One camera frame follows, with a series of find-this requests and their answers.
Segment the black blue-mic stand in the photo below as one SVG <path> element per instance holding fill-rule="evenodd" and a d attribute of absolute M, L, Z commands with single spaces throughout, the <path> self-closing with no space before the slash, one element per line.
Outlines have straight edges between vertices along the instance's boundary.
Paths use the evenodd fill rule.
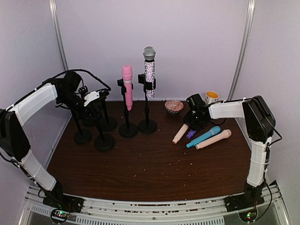
<path fill-rule="evenodd" d="M 102 106 L 102 110 L 103 110 L 103 113 L 104 113 L 104 117 L 100 120 L 101 128 L 104 131 L 114 130 L 117 127 L 117 125 L 118 125 L 117 120 L 114 117 L 109 117 L 108 116 L 107 107 L 106 107 L 106 102 L 105 101 L 101 102 L 101 106 Z"/>

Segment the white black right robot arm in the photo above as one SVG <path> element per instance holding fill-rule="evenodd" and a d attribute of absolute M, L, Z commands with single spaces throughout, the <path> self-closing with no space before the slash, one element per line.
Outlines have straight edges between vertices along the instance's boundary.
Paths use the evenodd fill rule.
<path fill-rule="evenodd" d="M 245 187 L 258 189 L 264 183 L 270 163 L 270 147 L 276 125 L 276 120 L 263 97 L 258 95 L 206 105 L 199 94 L 194 94 L 186 101 L 190 109 L 183 117 L 183 123 L 191 129 L 202 129 L 211 120 L 245 120 L 247 135 L 251 141 L 250 168 Z"/>

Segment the black pink-mic stand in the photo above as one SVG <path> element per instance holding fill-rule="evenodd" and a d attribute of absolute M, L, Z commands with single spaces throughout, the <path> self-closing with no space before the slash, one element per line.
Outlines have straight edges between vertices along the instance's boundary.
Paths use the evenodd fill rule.
<path fill-rule="evenodd" d="M 138 127 L 136 124 L 129 122 L 129 112 L 128 112 L 128 108 L 126 105 L 126 95 L 125 95 L 125 93 L 127 92 L 127 89 L 125 87 L 123 79 L 117 80 L 117 85 L 119 87 L 121 87 L 121 93 L 123 96 L 123 103 L 124 103 L 124 111 L 123 112 L 124 112 L 124 118 L 125 118 L 125 123 L 119 127 L 119 134 L 122 137 L 130 138 L 130 137 L 135 136 L 138 133 Z"/>

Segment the black small-mic stand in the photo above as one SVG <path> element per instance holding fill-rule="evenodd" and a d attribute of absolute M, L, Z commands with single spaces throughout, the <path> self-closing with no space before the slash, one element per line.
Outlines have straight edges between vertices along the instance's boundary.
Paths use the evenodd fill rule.
<path fill-rule="evenodd" d="M 99 135 L 96 137 L 94 141 L 94 146 L 98 151 L 108 151 L 115 146 L 115 139 L 111 134 L 104 134 L 101 128 L 101 117 L 100 115 L 96 115 L 96 129 L 98 130 Z"/>

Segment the pale pink small microphone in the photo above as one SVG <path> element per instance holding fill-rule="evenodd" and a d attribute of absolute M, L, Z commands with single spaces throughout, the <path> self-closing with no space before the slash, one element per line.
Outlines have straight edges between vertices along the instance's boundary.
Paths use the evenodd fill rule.
<path fill-rule="evenodd" d="M 183 124 L 182 127 L 179 129 L 179 131 L 174 136 L 172 143 L 177 144 L 178 141 L 183 137 L 183 135 L 188 130 L 189 126 L 187 124 Z"/>

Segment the blue-head microphone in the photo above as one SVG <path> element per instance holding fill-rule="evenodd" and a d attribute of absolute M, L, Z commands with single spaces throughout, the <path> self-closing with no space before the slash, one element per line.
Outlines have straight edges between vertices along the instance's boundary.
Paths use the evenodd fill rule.
<path fill-rule="evenodd" d="M 219 126 L 215 126 L 211 128 L 208 132 L 204 133 L 203 135 L 193 139 L 191 142 L 189 142 L 186 147 L 191 148 L 196 146 L 197 144 L 213 137 L 214 135 L 217 135 L 221 131 L 221 128 Z"/>

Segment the beige pink microphone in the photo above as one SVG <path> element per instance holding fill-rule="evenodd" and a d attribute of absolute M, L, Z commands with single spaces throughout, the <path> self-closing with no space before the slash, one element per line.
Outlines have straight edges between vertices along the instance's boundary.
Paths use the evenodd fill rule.
<path fill-rule="evenodd" d="M 227 139 L 227 138 L 229 138 L 231 135 L 232 135 L 231 130 L 229 130 L 229 129 L 223 130 L 220 134 L 215 135 L 215 136 L 213 136 L 213 137 L 211 137 L 211 138 L 209 138 L 209 139 L 207 139 L 207 140 L 205 140 L 205 141 L 203 141 L 203 142 L 197 144 L 197 145 L 195 146 L 195 148 L 196 148 L 197 150 L 202 149 L 202 148 L 207 147 L 207 146 L 209 146 L 209 145 L 212 145 L 212 144 L 214 144 L 214 143 L 216 143 L 216 142 L 219 142 L 219 141 L 221 141 L 221 140 L 223 140 L 223 139 Z"/>

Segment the purple microphone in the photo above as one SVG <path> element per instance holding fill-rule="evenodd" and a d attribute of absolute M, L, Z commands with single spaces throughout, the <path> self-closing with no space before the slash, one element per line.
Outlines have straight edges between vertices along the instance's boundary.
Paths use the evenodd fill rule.
<path fill-rule="evenodd" d="M 190 130 L 190 131 L 187 133 L 186 138 L 187 138 L 187 139 L 191 139 L 191 138 L 195 135 L 196 132 L 197 132 L 196 130 Z"/>

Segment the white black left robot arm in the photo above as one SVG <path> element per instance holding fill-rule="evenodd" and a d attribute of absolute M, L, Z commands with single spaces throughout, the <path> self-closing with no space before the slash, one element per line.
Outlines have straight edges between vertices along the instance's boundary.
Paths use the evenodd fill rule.
<path fill-rule="evenodd" d="M 79 72 L 87 73 L 104 87 L 93 92 L 88 92 L 86 86 L 79 87 L 83 83 Z M 53 101 L 58 107 L 65 105 L 71 111 L 97 118 L 99 113 L 91 104 L 105 98 L 110 91 L 111 87 L 90 71 L 71 69 L 46 79 L 17 102 L 0 111 L 0 147 L 10 156 L 8 162 L 19 167 L 42 190 L 50 193 L 48 198 L 57 208 L 66 206 L 67 197 L 63 195 L 61 183 L 34 156 L 23 126 Z"/>

